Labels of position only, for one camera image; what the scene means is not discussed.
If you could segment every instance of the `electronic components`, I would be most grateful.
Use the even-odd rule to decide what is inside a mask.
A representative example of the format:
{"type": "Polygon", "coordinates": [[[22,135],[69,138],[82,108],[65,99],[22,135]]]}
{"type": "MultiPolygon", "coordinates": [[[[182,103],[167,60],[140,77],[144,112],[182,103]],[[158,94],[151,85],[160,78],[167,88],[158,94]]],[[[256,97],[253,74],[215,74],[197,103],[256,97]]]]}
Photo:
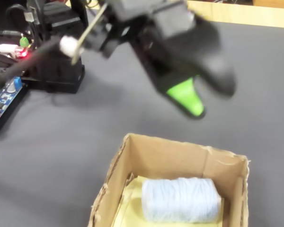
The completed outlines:
{"type": "Polygon", "coordinates": [[[27,92],[20,77],[15,77],[0,89],[0,129],[27,92]]]}

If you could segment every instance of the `cardboard box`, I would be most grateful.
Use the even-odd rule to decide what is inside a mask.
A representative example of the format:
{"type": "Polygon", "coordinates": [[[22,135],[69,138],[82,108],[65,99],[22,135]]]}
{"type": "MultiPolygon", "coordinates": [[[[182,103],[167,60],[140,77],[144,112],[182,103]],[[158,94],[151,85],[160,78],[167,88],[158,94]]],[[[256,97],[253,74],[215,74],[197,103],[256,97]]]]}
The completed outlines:
{"type": "Polygon", "coordinates": [[[230,151],[128,134],[92,206],[89,227],[112,226],[124,187],[137,176],[211,178],[225,199],[223,227],[247,227],[248,163],[245,156],[230,151]]]}

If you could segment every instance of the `robotic arm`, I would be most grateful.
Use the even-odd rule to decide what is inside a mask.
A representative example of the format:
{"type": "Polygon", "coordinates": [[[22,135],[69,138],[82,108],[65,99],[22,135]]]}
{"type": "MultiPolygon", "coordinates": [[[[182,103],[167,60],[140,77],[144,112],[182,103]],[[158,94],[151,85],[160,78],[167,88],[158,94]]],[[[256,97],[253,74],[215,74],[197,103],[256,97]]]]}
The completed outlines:
{"type": "Polygon", "coordinates": [[[84,4],[71,0],[86,27],[79,40],[69,38],[78,38],[78,33],[60,32],[53,37],[44,25],[46,4],[41,2],[28,0],[28,13],[35,18],[31,23],[43,35],[43,44],[28,59],[8,68],[0,83],[27,70],[53,49],[60,49],[76,64],[83,49],[109,58],[119,44],[129,42],[157,91],[190,117],[204,116],[194,90],[195,77],[223,95],[235,92],[233,69],[222,52],[217,29],[182,0],[99,0],[100,10],[88,27],[84,4]]]}

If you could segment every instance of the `white yarn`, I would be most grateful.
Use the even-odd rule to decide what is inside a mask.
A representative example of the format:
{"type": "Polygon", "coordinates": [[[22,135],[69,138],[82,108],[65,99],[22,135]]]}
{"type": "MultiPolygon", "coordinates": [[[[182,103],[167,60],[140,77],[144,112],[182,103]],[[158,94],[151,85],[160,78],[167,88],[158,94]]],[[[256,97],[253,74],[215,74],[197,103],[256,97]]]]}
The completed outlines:
{"type": "Polygon", "coordinates": [[[142,208],[151,222],[213,222],[220,213],[221,197],[211,179],[146,180],[142,208]]]}

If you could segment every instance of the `wire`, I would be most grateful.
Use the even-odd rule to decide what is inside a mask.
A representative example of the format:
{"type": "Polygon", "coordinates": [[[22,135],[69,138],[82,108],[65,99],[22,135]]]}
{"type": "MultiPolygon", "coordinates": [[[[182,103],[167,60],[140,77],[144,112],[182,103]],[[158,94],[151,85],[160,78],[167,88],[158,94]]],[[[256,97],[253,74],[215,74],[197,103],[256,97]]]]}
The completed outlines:
{"type": "Polygon", "coordinates": [[[24,13],[27,11],[27,9],[20,4],[14,4],[6,9],[5,15],[7,19],[9,20],[9,22],[13,24],[18,31],[22,32],[26,36],[29,36],[29,34],[26,31],[24,31],[23,28],[21,27],[19,23],[19,18],[15,18],[14,16],[12,16],[12,12],[14,10],[21,10],[24,13]]]}
{"type": "Polygon", "coordinates": [[[42,58],[46,56],[50,51],[59,48],[59,43],[61,41],[61,37],[53,36],[51,40],[43,43],[37,50],[35,50],[29,58],[26,58],[18,63],[15,63],[11,67],[9,67],[6,72],[0,75],[0,84],[5,83],[12,79],[15,75],[27,70],[28,68],[34,66],[39,62],[42,58]]]}
{"type": "Polygon", "coordinates": [[[18,37],[21,37],[21,32],[19,32],[19,31],[3,30],[3,31],[0,31],[0,37],[3,37],[3,36],[18,36],[18,37]]]}
{"type": "Polygon", "coordinates": [[[105,10],[107,9],[108,4],[104,3],[103,6],[100,8],[100,10],[98,11],[98,13],[96,14],[95,18],[91,21],[91,23],[89,24],[89,26],[85,29],[85,31],[83,32],[83,34],[81,35],[80,39],[78,40],[78,44],[76,46],[75,52],[74,52],[74,56],[71,59],[71,64],[74,65],[76,64],[76,62],[79,59],[79,52],[80,52],[80,48],[84,42],[84,40],[86,39],[86,37],[88,36],[88,34],[91,32],[91,30],[93,29],[93,27],[96,25],[96,23],[100,20],[101,16],[103,15],[103,13],[105,12],[105,10]]]}
{"type": "Polygon", "coordinates": [[[97,1],[95,5],[90,6],[91,2],[92,2],[92,0],[88,1],[88,3],[87,3],[87,7],[88,7],[89,9],[92,9],[92,8],[96,7],[97,5],[99,5],[99,2],[97,1]]]}

